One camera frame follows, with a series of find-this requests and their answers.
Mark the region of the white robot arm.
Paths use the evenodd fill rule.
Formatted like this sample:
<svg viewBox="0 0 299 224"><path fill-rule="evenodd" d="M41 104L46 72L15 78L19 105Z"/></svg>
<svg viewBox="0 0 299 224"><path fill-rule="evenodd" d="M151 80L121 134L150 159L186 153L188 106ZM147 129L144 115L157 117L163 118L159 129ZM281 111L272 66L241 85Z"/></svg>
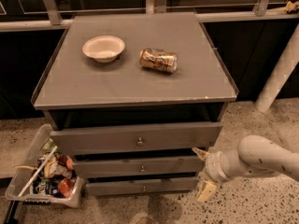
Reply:
<svg viewBox="0 0 299 224"><path fill-rule="evenodd" d="M248 135L233 149L207 152L192 151L204 163L198 174L200 188L197 201L208 200L223 183L238 177L259 178L279 174L299 181L299 154L260 136Z"/></svg>

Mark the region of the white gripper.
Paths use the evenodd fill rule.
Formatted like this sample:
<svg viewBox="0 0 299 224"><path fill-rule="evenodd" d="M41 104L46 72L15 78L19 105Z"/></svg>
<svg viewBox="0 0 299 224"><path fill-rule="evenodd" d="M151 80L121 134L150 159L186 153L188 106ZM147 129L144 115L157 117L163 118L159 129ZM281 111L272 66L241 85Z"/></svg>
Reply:
<svg viewBox="0 0 299 224"><path fill-rule="evenodd" d="M226 152L208 153L198 147L193 147L192 151L201 161L205 162L205 173L213 181L202 180L199 184L197 201L203 203L216 193L219 184L232 180L224 172L225 165L229 163L229 157Z"/></svg>

